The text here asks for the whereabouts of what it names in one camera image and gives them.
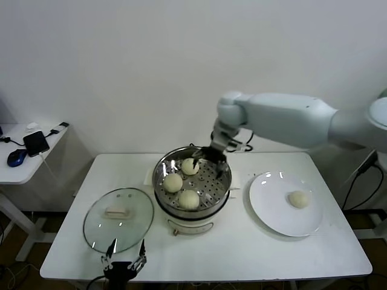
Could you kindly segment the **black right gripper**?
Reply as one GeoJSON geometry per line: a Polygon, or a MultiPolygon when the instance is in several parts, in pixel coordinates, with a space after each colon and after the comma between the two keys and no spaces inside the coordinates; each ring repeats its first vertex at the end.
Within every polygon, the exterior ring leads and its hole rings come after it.
{"type": "Polygon", "coordinates": [[[216,177],[220,178],[227,170],[227,158],[222,151],[214,149],[212,147],[202,147],[200,150],[195,151],[192,154],[192,164],[196,166],[200,159],[205,159],[211,161],[213,163],[217,163],[216,165],[216,177]]]}

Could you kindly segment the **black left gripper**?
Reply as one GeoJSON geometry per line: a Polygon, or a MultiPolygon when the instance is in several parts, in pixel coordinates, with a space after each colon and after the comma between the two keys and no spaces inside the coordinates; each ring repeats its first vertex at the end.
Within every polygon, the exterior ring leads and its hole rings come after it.
{"type": "Polygon", "coordinates": [[[115,253],[117,239],[114,239],[108,247],[101,262],[104,268],[105,278],[108,281],[108,290],[125,290],[130,280],[135,278],[134,269],[142,269],[147,262],[145,240],[141,242],[138,257],[134,262],[112,262],[111,257],[115,253]]]}

